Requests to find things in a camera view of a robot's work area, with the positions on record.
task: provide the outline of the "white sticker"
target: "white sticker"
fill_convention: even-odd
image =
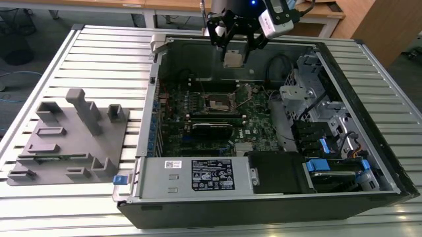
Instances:
[[[166,160],[165,168],[166,169],[182,169],[182,161],[181,160]]]
[[[129,7],[142,7],[139,4],[123,4],[123,6],[129,6]]]

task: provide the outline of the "blue cable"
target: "blue cable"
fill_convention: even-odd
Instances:
[[[26,100],[4,100],[4,99],[0,99],[0,101],[11,102],[11,103],[19,103],[19,102],[24,102]]]
[[[0,75],[0,78],[7,76],[7,75],[11,75],[12,73],[30,73],[30,74],[37,74],[39,76],[43,76],[43,74],[38,73],[38,72],[32,72],[32,71],[18,71],[18,72],[10,72],[10,73],[4,73],[3,75]]]
[[[30,74],[37,74],[39,76],[43,76],[43,74],[38,73],[38,72],[32,72],[32,71],[18,71],[18,72],[8,72],[3,75],[0,75],[0,78],[7,76],[7,75],[11,75],[12,73],[30,73]],[[4,100],[4,99],[0,99],[0,101],[4,101],[4,102],[11,102],[11,103],[19,103],[19,102],[24,102],[26,100]]]

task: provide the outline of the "metal bracket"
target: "metal bracket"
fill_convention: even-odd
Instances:
[[[151,51],[153,53],[159,53],[162,52],[166,47],[163,47],[166,45],[166,35],[165,34],[154,34],[151,37]]]

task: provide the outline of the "circuit board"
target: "circuit board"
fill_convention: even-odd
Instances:
[[[280,150],[268,108],[269,94],[261,85],[239,84],[231,93],[193,92],[179,85],[166,86],[163,92],[171,96],[162,96],[166,99],[161,100],[163,157],[237,156],[237,143],[252,143],[257,151]],[[195,124],[230,124],[233,132],[222,139],[223,135],[193,139],[187,131]]]

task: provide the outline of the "motherboard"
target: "motherboard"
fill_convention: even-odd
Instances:
[[[278,151],[268,107],[277,91],[254,83],[197,84],[162,83],[162,156],[233,157]]]

